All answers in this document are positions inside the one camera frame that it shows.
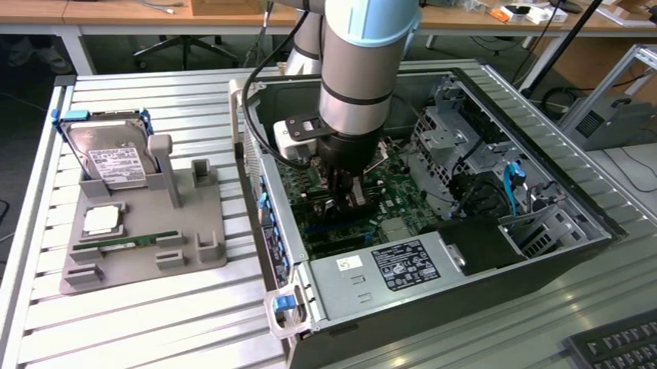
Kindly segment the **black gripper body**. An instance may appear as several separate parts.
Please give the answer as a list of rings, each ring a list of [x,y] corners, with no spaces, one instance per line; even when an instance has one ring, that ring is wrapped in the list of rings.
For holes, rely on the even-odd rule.
[[[326,167],[327,175],[363,175],[378,148],[383,129],[363,135],[335,133],[318,139],[318,154]]]

